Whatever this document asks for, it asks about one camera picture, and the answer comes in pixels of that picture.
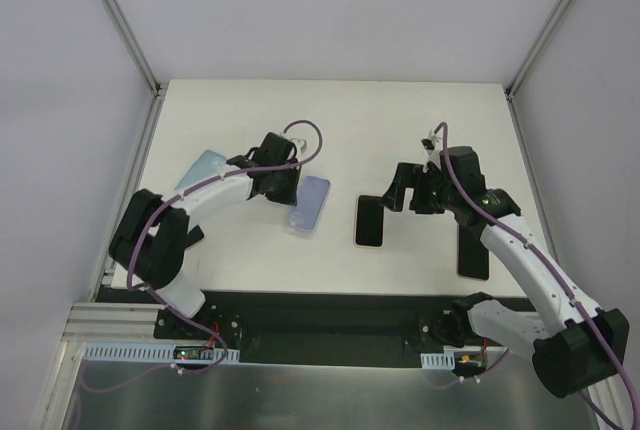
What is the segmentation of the lavender phone case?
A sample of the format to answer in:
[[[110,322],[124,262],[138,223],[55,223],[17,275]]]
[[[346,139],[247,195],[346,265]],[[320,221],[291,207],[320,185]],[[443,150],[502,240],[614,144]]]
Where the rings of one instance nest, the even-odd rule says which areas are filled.
[[[331,189],[328,179],[306,176],[297,189],[297,203],[290,209],[285,230],[293,235],[310,236],[315,232]]]

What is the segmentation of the black phone pink edge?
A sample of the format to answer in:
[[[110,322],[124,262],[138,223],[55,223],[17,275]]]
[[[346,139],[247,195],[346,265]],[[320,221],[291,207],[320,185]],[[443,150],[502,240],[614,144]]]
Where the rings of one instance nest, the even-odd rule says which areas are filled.
[[[360,195],[355,218],[355,244],[379,248],[383,244],[384,206],[377,196]]]

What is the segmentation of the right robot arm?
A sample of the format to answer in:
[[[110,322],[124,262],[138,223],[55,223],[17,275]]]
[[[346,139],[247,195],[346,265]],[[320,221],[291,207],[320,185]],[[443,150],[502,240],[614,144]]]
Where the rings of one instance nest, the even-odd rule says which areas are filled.
[[[481,337],[499,342],[529,360],[543,386],[558,398],[621,375],[629,334],[622,312],[604,310],[538,247],[511,196],[487,188],[471,147],[439,150],[432,139],[422,144],[427,162],[398,164],[383,206],[418,215],[452,213],[463,242],[482,257],[494,255],[540,319],[534,323],[477,292],[456,300],[434,320],[433,338],[454,347]]]

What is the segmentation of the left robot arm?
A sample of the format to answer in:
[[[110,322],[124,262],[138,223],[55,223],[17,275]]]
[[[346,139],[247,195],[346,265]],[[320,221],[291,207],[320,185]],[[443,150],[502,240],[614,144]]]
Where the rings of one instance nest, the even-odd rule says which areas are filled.
[[[191,339],[202,338],[210,330],[212,317],[203,309],[204,293],[183,269],[186,250],[204,238],[200,224],[258,195],[293,206],[299,176],[296,145],[270,132],[260,146],[227,160],[212,176],[168,195],[148,189],[135,192],[108,254],[163,304],[179,312],[180,331]]]

